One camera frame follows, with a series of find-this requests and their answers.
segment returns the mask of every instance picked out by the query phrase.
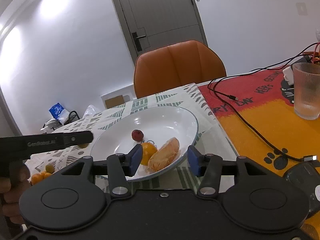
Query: door handle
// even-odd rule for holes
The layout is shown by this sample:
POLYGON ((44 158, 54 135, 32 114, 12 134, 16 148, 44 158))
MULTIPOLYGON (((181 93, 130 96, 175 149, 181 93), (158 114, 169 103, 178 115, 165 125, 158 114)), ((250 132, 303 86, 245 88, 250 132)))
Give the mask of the door handle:
POLYGON ((134 44, 136 45, 136 48, 137 48, 137 51, 142 51, 142 48, 141 48, 141 44, 140 44, 140 39, 143 39, 143 38, 146 38, 147 36, 146 35, 143 35, 143 36, 139 36, 137 35, 137 32, 134 32, 134 33, 131 33, 132 34, 132 38, 133 38, 133 41, 134 41, 134 44))

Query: black circular cover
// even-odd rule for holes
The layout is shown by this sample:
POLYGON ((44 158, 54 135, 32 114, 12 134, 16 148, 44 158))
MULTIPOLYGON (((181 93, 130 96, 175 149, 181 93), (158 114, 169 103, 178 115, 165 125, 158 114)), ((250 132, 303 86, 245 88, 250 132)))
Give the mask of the black circular cover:
POLYGON ((46 230, 70 230, 97 217, 106 206, 105 194, 76 177, 52 176, 25 191, 19 201, 24 220, 46 230))
POLYGON ((307 195, 284 179, 248 176, 228 189, 222 205, 238 225, 276 233, 299 228, 309 210, 307 195))

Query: orange leather chair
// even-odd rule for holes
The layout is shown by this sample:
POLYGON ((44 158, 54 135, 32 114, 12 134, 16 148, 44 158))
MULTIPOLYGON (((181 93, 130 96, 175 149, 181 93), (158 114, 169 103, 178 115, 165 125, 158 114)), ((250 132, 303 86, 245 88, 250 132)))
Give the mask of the orange leather chair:
POLYGON ((137 98, 226 76, 221 59, 199 41, 185 41, 141 54, 134 72, 137 98))

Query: plate rim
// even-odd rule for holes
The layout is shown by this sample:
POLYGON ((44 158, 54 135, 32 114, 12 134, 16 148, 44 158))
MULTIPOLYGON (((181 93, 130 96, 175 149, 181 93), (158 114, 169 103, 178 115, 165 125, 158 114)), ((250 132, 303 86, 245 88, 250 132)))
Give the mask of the plate rim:
MULTIPOLYGON (((159 107, 175 107, 175 108, 180 108, 180 109, 184 109, 184 110, 190 112, 190 113, 193 115, 193 117, 195 118, 195 120, 196 120, 196 122, 197 122, 196 135, 195 135, 195 138, 194 138, 193 141, 192 141, 192 144, 190 144, 190 145, 193 145, 193 144, 195 143, 196 139, 197 139, 198 134, 199 134, 199 122, 198 122, 197 117, 196 117, 190 110, 188 110, 188 109, 186 109, 186 108, 184 108, 184 107, 181 107, 181 106, 153 106, 153 107, 150 107, 150 108, 147 108, 147 109, 159 108, 159 107)), ((133 114, 129 114, 129 115, 127 115, 126 117, 124 117, 123 119, 121 119, 121 120, 124 120, 125 118, 127 118, 127 117, 129 117, 129 116, 132 116, 132 115, 134 115, 134 114, 136 114, 136 113, 142 112, 142 111, 138 111, 138 112, 135 112, 135 113, 133 113, 133 114)), ((107 130, 105 130, 105 131, 98 137, 97 141, 100 139, 100 137, 101 137, 106 131, 107 131, 107 130)), ((92 149, 91 149, 91 151, 90 151, 90 156, 91 156, 92 150, 93 150, 95 144, 97 143, 97 141, 96 141, 96 142, 94 143, 94 145, 92 146, 92 149)), ((177 166, 181 163, 181 161, 183 160, 183 158, 186 156, 187 151, 188 151, 188 149, 181 155, 181 158, 180 158, 180 159, 177 159, 177 160, 176 160, 176 161, 178 161, 178 162, 177 162, 177 164, 175 165, 175 167, 177 167, 177 166)), ((156 171, 156 172, 154 172, 154 173, 152 173, 152 174, 149 174, 149 175, 147 175, 147 176, 144 176, 144 177, 142 177, 142 178, 132 179, 132 177, 126 176, 127 178, 129 178, 129 179, 127 179, 127 182, 144 181, 144 180, 148 180, 148 179, 152 179, 152 178, 158 177, 158 176, 160 176, 162 173, 166 172, 167 170, 173 169, 174 167, 170 167, 171 164, 169 164, 168 166, 166 166, 166 167, 163 168, 162 170, 156 171)), ((100 175, 100 177, 103 177, 104 179, 108 179, 108 175, 100 175)))

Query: green and white tablecloth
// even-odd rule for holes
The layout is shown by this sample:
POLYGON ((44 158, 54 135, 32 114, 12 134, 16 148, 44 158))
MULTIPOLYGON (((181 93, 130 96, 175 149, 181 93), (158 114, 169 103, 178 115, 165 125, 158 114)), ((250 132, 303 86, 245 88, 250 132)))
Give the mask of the green and white tablecloth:
MULTIPOLYGON (((31 159, 26 162, 26 165, 30 169, 31 174, 43 171, 49 163, 55 167, 56 171, 60 170, 78 158, 90 155, 90 151, 99 136, 124 117, 158 106, 183 107, 190 110, 196 116, 199 123, 199 134, 195 146, 201 153, 215 153, 223 157, 224 160, 236 159, 237 153, 235 148, 207 105, 197 85, 193 83, 145 98, 136 99, 63 126, 55 132, 90 130, 94 135, 94 140, 85 149, 73 146, 65 150, 34 154, 31 156, 31 159)), ((180 166, 159 177, 151 180, 133 182, 132 189, 193 188, 196 190, 200 181, 201 178, 197 178, 191 173, 188 167, 188 161, 185 159, 180 166)), ((225 191, 232 184, 233 179, 231 177, 223 176, 220 191, 225 191)), ((108 190, 108 181, 104 177, 97 176, 96 185, 103 191, 108 190)))

